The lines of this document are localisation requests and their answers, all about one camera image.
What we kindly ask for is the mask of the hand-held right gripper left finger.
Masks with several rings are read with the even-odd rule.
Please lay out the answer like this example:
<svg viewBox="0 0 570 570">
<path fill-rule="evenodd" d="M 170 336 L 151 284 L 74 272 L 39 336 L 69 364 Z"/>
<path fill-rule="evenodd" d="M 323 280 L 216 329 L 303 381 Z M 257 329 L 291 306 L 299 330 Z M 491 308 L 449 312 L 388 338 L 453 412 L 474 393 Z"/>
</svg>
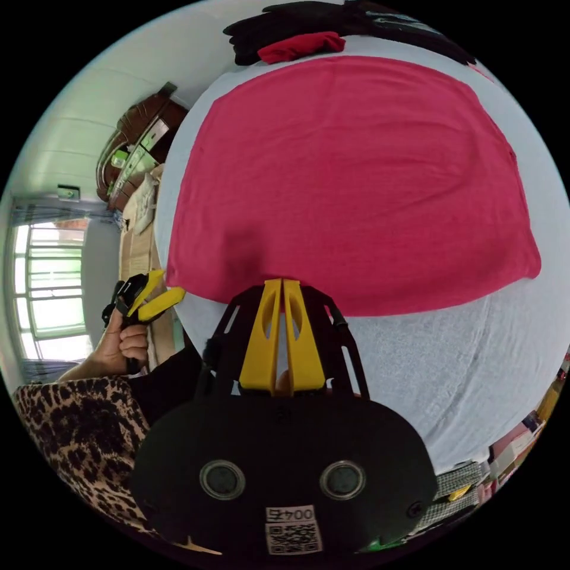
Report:
<svg viewBox="0 0 570 570">
<path fill-rule="evenodd" d="M 282 279 L 267 280 L 259 297 L 239 376 L 243 391 L 276 391 Z"/>
</svg>

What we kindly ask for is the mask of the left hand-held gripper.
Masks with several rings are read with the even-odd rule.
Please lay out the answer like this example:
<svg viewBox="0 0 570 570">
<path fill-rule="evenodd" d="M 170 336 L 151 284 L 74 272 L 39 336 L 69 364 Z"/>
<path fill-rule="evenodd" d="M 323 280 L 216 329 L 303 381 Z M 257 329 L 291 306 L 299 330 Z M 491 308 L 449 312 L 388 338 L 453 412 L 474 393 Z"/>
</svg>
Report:
<svg viewBox="0 0 570 570">
<path fill-rule="evenodd" d="M 126 281 L 120 281 L 115 287 L 112 303 L 104 311 L 104 332 L 115 308 L 123 315 L 123 324 L 128 327 L 142 324 L 140 322 L 154 322 L 180 303 L 186 294 L 186 291 L 181 287 L 171 288 L 150 301 L 146 301 L 149 295 L 161 285 L 164 274 L 164 270 L 157 269 L 151 270 L 147 274 L 137 274 Z M 137 374 L 144 368 L 135 372 L 132 370 L 135 365 L 135 362 L 129 362 L 131 370 L 128 374 Z"/>
</svg>

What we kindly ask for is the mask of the person's left hand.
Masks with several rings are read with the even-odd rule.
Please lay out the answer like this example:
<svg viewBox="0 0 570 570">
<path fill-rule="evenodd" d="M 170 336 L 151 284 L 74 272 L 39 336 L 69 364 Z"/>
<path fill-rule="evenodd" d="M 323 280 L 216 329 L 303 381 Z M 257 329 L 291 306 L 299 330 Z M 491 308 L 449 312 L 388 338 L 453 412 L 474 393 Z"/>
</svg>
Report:
<svg viewBox="0 0 570 570">
<path fill-rule="evenodd" d="M 125 326 L 124 316 L 115 308 L 98 346 L 89 357 L 96 377 L 119 376 L 140 371 L 148 362 L 147 327 L 143 324 Z"/>
</svg>

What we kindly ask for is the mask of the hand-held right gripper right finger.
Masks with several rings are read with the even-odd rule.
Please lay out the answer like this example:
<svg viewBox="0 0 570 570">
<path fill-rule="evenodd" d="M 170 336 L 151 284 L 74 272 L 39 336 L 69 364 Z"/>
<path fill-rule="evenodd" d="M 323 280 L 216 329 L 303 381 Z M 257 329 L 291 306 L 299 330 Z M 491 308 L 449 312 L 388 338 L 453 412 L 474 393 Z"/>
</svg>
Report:
<svg viewBox="0 0 570 570">
<path fill-rule="evenodd" d="M 298 281 L 284 281 L 284 310 L 291 394 L 319 391 L 325 374 Z"/>
</svg>

